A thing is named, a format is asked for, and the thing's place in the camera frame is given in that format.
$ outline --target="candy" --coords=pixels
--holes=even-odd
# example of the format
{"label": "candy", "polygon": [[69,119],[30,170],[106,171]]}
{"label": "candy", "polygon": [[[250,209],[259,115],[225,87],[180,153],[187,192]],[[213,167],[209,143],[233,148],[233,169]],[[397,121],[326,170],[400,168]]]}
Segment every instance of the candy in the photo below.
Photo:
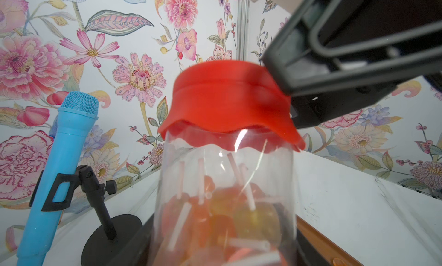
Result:
{"label": "candy", "polygon": [[268,240],[273,246],[281,242],[279,218],[272,204],[256,203],[256,209],[251,211],[243,203],[236,208],[233,221],[240,238]]}

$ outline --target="red lid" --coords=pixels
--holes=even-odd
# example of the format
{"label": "red lid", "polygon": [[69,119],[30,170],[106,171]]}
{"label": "red lid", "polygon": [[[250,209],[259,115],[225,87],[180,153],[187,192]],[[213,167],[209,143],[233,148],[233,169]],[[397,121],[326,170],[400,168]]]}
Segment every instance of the red lid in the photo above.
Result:
{"label": "red lid", "polygon": [[[176,78],[169,115],[159,132],[163,138],[167,131],[176,136],[182,125],[175,124],[181,121],[223,133],[264,127],[299,152],[305,148],[305,142],[289,113],[290,97],[281,92],[266,68],[244,61],[217,60],[192,66]],[[183,139],[195,147],[208,144],[207,140],[199,141],[194,136]],[[211,143],[233,151],[235,138],[222,146]]]}

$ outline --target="orange lollipop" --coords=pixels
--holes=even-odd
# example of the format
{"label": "orange lollipop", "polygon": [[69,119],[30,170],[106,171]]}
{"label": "orange lollipop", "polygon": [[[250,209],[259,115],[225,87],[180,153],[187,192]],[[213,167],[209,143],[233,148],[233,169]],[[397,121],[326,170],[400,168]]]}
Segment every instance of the orange lollipop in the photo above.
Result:
{"label": "orange lollipop", "polygon": [[183,193],[184,161],[180,162],[178,174],[178,192],[163,207],[161,216],[161,234],[163,237],[175,226],[178,215],[185,202],[189,201],[189,194]]}

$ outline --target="pink peony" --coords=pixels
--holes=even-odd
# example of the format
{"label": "pink peony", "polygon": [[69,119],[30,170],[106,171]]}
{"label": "pink peony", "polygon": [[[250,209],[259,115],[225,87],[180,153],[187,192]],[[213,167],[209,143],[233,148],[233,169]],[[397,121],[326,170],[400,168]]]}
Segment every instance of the pink peony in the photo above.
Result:
{"label": "pink peony", "polygon": [[25,25],[27,8],[24,0],[0,0],[0,33]]}
{"label": "pink peony", "polygon": [[215,49],[213,50],[213,57],[209,57],[207,59],[208,62],[220,59],[232,59],[232,51],[229,50],[224,52],[224,49],[218,45],[215,45]]}
{"label": "pink peony", "polygon": [[61,105],[68,95],[67,91],[57,91],[56,93],[52,93],[46,98],[46,102],[51,105]]}
{"label": "pink peony", "polygon": [[195,60],[196,55],[196,31],[191,29],[189,32],[183,32],[178,37],[176,51],[182,52],[187,59]]}
{"label": "pink peony", "polygon": [[0,47],[0,95],[10,99],[40,99],[63,87],[69,75],[66,57],[54,43],[41,45],[40,37],[14,34]]}
{"label": "pink peony", "polygon": [[25,123],[29,127],[40,126],[49,119],[49,110],[47,108],[26,107],[17,115],[17,120]]}
{"label": "pink peony", "polygon": [[196,14],[198,14],[196,6],[196,0],[164,0],[164,10],[169,23],[173,23],[177,29],[193,25]]}
{"label": "pink peony", "polygon": [[164,151],[164,144],[159,143],[156,147],[152,149],[152,152],[150,153],[149,157],[149,163],[153,165],[160,165],[163,161],[163,151]]}
{"label": "pink peony", "polygon": [[92,47],[91,41],[89,40],[89,37],[86,35],[85,31],[81,31],[80,29],[78,29],[77,37],[80,40],[81,44],[84,46],[84,48],[74,44],[73,42],[71,42],[66,38],[63,38],[60,41],[61,46],[64,46],[66,48],[74,50],[77,53],[80,53],[79,55],[70,57],[69,59],[65,60],[64,61],[65,64],[84,64],[88,60],[92,59],[92,64],[96,68],[100,68],[101,64],[97,60],[97,57],[104,59],[115,59],[119,57],[119,55],[105,55],[107,53],[117,50],[119,48],[119,45],[118,42],[114,41],[106,45],[105,47],[101,48],[104,44],[104,34],[97,35],[97,37],[95,38],[94,47]]}
{"label": "pink peony", "polygon": [[345,127],[351,126],[354,123],[356,123],[356,121],[358,120],[358,118],[361,114],[362,114],[362,109],[357,112],[345,114],[345,115],[339,116],[335,119],[326,121],[324,123],[321,123],[321,125],[324,125],[327,128],[334,128],[336,126],[340,126],[340,127],[345,128]]}
{"label": "pink peony", "polygon": [[220,20],[217,21],[217,26],[218,26],[218,36],[220,36],[220,39],[224,39],[225,28],[224,28],[224,21],[222,20],[222,18],[220,18]]}
{"label": "pink peony", "polygon": [[113,79],[125,84],[117,88],[115,93],[127,101],[137,96],[140,103],[147,103],[152,108],[155,97],[163,96],[163,92],[158,88],[163,89],[166,86],[166,79],[162,74],[164,68],[158,63],[153,64],[146,54],[140,61],[136,53],[131,53],[130,59],[131,64],[123,56],[115,59],[119,65],[113,71]]}
{"label": "pink peony", "polygon": [[29,201],[52,143],[52,137],[36,131],[30,137],[11,136],[0,144],[0,205]]}
{"label": "pink peony", "polygon": [[426,161],[410,170],[415,178],[432,189],[442,189],[442,162]]}

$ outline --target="wall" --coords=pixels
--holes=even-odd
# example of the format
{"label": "wall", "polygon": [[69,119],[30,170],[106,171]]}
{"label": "wall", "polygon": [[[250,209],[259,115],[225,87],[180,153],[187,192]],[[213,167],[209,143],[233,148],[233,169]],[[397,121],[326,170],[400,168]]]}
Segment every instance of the wall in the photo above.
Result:
{"label": "wall", "polygon": [[[249,15],[247,59],[261,64],[290,14],[259,0]],[[373,106],[299,132],[309,152],[441,200],[441,106],[442,93],[417,77]]]}
{"label": "wall", "polygon": [[[236,12],[236,0],[0,0],[0,262],[19,245],[66,94],[99,99],[79,164],[120,191],[161,165],[177,75],[236,58]],[[78,189],[61,224],[87,207]]]}

